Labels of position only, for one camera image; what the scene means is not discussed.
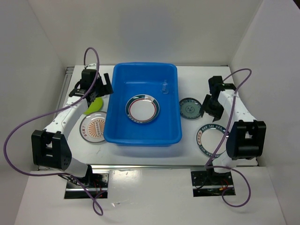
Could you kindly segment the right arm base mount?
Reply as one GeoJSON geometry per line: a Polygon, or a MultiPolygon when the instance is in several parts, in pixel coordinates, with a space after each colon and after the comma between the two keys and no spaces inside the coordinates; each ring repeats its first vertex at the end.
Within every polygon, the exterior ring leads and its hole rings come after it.
{"type": "Polygon", "coordinates": [[[212,169],[206,171],[191,170],[193,197],[212,197],[235,195],[232,174],[215,173],[212,169]]]}

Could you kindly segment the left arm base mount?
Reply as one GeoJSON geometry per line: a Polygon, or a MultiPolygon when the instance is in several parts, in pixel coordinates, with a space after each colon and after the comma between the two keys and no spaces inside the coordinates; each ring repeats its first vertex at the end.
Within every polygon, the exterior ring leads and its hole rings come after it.
{"type": "MultiPolygon", "coordinates": [[[[90,184],[84,184],[87,191],[98,199],[108,198],[109,171],[94,172],[95,179],[90,184]]],[[[84,189],[69,176],[62,176],[67,181],[64,199],[88,199],[89,196],[84,189]]]]}

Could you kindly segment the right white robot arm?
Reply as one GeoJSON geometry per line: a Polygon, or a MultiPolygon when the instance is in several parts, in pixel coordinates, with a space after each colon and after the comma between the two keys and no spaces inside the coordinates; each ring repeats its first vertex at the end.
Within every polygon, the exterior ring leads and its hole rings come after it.
{"type": "Polygon", "coordinates": [[[200,115],[207,113],[213,121],[220,120],[223,113],[229,116],[225,130],[226,150],[219,157],[213,157],[205,174],[210,184],[217,184],[238,160],[262,155],[266,124],[249,112],[234,84],[224,83],[221,76],[213,76],[208,83],[210,93],[204,99],[200,115]]]}

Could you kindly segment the green red rimmed plate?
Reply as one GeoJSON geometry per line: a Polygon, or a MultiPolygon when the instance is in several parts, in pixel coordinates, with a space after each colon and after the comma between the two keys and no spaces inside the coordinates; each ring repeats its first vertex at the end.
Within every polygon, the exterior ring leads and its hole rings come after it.
{"type": "Polygon", "coordinates": [[[146,94],[131,97],[125,106],[127,117],[138,124],[146,124],[157,118],[160,112],[158,101],[146,94]]]}

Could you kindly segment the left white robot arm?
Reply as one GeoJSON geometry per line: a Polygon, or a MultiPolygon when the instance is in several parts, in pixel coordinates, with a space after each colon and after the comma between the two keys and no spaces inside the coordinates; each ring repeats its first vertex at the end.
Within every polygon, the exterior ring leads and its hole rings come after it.
{"type": "Polygon", "coordinates": [[[96,98],[113,94],[109,74],[103,77],[95,69],[84,69],[81,79],[69,93],[65,110],[57,114],[43,130],[31,135],[33,163],[63,171],[77,178],[82,187],[89,187],[96,180],[89,164],[72,157],[68,136],[80,116],[96,98]]]}

